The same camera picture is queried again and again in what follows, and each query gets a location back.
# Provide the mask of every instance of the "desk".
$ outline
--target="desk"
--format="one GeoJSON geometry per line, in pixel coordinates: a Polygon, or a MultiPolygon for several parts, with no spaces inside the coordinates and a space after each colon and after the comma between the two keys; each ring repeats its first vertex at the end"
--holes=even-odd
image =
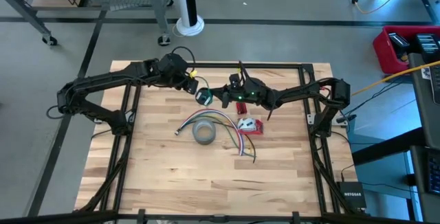
{"type": "MultiPolygon", "coordinates": [[[[420,54],[410,54],[409,61],[411,67],[425,63],[420,54]]],[[[412,73],[412,82],[419,107],[421,127],[359,150],[353,153],[353,160],[355,165],[360,165],[410,150],[423,220],[438,222],[440,219],[438,211],[440,197],[425,191],[426,154],[423,147],[440,149],[440,130],[438,128],[440,106],[434,103],[431,83],[421,77],[421,71],[412,73]]]]}
{"type": "MultiPolygon", "coordinates": [[[[113,61],[111,71],[129,63],[113,61]]],[[[330,64],[313,64],[313,68],[317,79],[331,77],[330,64]]],[[[237,72],[234,68],[197,71],[210,87],[223,86],[229,75],[237,72]]],[[[272,88],[300,84],[295,69],[248,71],[272,88]]],[[[123,93],[124,87],[106,90],[102,106],[119,109],[123,93]]],[[[137,214],[144,208],[148,214],[291,216],[297,211],[301,216],[320,216],[303,101],[284,104],[269,122],[268,111],[247,105],[248,113],[265,125],[263,136],[251,136],[256,146],[255,164],[252,158],[237,155],[222,127],[217,127],[216,140],[208,146],[194,141],[191,128],[179,136],[174,134],[184,119],[202,108],[194,96],[183,91],[142,87],[120,213],[137,214]]],[[[221,102],[214,100],[210,108],[224,111],[233,120],[238,118],[235,103],[222,109],[221,102]]],[[[108,128],[106,124],[97,125],[95,133],[108,128]]],[[[343,128],[334,131],[346,135],[343,128]]],[[[335,179],[340,180],[340,171],[353,163],[350,147],[337,135],[328,138],[328,145],[335,179]]],[[[110,133],[92,140],[76,208],[86,204],[105,180],[112,146],[110,133]]],[[[356,180],[354,170],[344,171],[347,181],[356,180]]],[[[331,211],[329,189],[325,181],[323,184],[327,209],[331,211]]]]}
{"type": "MultiPolygon", "coordinates": [[[[409,61],[411,67],[424,64],[420,54],[410,54],[409,61]]],[[[428,146],[440,150],[440,129],[438,129],[440,106],[432,99],[431,83],[421,77],[421,71],[412,73],[412,81],[421,127],[353,153],[356,166],[408,151],[411,146],[428,146]]]]}

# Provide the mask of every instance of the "yellow connector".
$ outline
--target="yellow connector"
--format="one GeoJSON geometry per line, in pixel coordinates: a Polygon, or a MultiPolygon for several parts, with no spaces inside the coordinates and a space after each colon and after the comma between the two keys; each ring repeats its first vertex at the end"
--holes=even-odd
{"type": "Polygon", "coordinates": [[[193,70],[190,72],[190,77],[194,78],[197,75],[197,70],[193,70]]]}

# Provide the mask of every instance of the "red bin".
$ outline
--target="red bin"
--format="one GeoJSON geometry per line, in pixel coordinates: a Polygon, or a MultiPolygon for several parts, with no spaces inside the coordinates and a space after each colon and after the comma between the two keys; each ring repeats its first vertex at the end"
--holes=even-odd
{"type": "Polygon", "coordinates": [[[385,26],[373,42],[380,67],[385,74],[396,74],[408,69],[408,62],[397,59],[393,44],[388,36],[391,32],[404,37],[409,43],[415,40],[417,34],[436,34],[440,38],[440,27],[437,26],[385,26]]]}

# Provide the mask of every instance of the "red object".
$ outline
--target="red object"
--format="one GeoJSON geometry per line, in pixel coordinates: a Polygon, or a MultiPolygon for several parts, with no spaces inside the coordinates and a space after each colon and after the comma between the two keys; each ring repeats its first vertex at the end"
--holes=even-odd
{"type": "Polygon", "coordinates": [[[263,122],[260,120],[255,120],[256,131],[242,131],[239,129],[239,133],[242,135],[262,135],[263,134],[263,122]]]}
{"type": "Polygon", "coordinates": [[[385,74],[396,74],[408,69],[408,62],[397,59],[389,33],[395,32],[411,43],[416,34],[436,34],[440,36],[440,27],[437,26],[385,26],[373,42],[374,50],[379,59],[380,67],[385,74]]]}
{"type": "Polygon", "coordinates": [[[237,102],[236,104],[236,113],[237,114],[246,114],[248,112],[248,110],[246,109],[246,104],[245,103],[240,103],[237,102]]]}

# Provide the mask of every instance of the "white base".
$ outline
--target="white base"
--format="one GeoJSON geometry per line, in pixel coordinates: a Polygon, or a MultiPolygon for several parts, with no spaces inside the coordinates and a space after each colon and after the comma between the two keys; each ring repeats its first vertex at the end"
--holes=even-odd
{"type": "Polygon", "coordinates": [[[176,23],[177,31],[183,36],[195,36],[198,35],[205,27],[204,20],[197,15],[197,23],[192,27],[186,27],[182,23],[182,18],[177,20],[176,23]]]}

